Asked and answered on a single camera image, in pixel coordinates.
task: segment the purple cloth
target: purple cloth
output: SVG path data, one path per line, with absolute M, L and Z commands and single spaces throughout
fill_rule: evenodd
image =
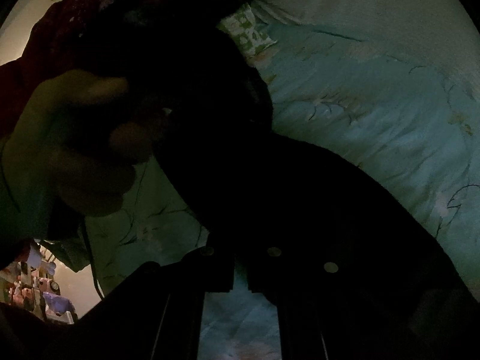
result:
M 45 303 L 49 305 L 49 309 L 57 314 L 65 314 L 67 311 L 71 313 L 75 312 L 74 305 L 70 299 L 50 292 L 44 292 L 43 298 L 45 299 Z

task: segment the human hand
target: human hand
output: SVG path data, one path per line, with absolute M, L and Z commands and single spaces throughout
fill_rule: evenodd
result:
M 125 79 L 82 70 L 68 71 L 35 89 L 2 156 L 24 236 L 45 235 L 57 196 L 83 215 L 104 216 L 121 209 L 123 195 L 135 181 L 133 165 L 146 162 L 152 152 L 147 130 L 135 122 L 117 126 L 106 148 L 112 156 L 98 159 L 69 147 L 75 130 L 69 130 L 64 116 L 113 103 L 128 90 Z

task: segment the red blanket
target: red blanket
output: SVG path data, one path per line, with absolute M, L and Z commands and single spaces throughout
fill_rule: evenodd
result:
M 62 0 L 32 28 L 22 56 L 0 67 L 0 138 L 14 130 L 33 90 L 42 81 L 76 68 L 73 39 L 81 36 L 98 12 L 113 1 Z

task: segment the cord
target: cord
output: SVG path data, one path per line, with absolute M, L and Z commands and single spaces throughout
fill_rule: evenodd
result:
M 98 287 L 98 276 L 97 276 L 97 269 L 95 268 L 95 261 L 93 259 L 93 252 L 92 252 L 92 246 L 90 245 L 90 239 L 88 238 L 88 233 L 87 233 L 87 226 L 85 223 L 85 217 L 83 217 L 83 220 L 80 222 L 80 230 L 82 232 L 82 237 L 83 237 L 83 242 L 85 243 L 85 248 L 87 249 L 87 254 L 88 254 L 88 259 L 90 260 L 90 267 L 92 268 L 92 276 L 93 276 L 93 285 L 95 287 L 95 290 L 97 291 L 98 296 L 100 299 L 105 299 L 102 292 L 100 291 L 100 288 Z

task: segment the finger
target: finger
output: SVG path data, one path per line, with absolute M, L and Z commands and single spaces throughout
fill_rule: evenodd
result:
M 67 148 L 57 148 L 50 158 L 54 184 L 88 192 L 126 193 L 135 182 L 135 169 L 127 163 L 101 161 Z
M 153 151 L 147 130 L 133 122 L 117 127 L 110 135 L 109 146 L 113 152 L 133 164 L 147 162 Z
M 87 192 L 79 188 L 58 185 L 59 197 L 76 212 L 86 216 L 106 216 L 119 211 L 123 205 L 121 194 Z
M 15 139 L 21 146 L 42 144 L 59 112 L 67 107 L 106 104 L 128 91 L 122 78 L 100 78 L 71 70 L 41 83 L 33 92 L 17 125 Z

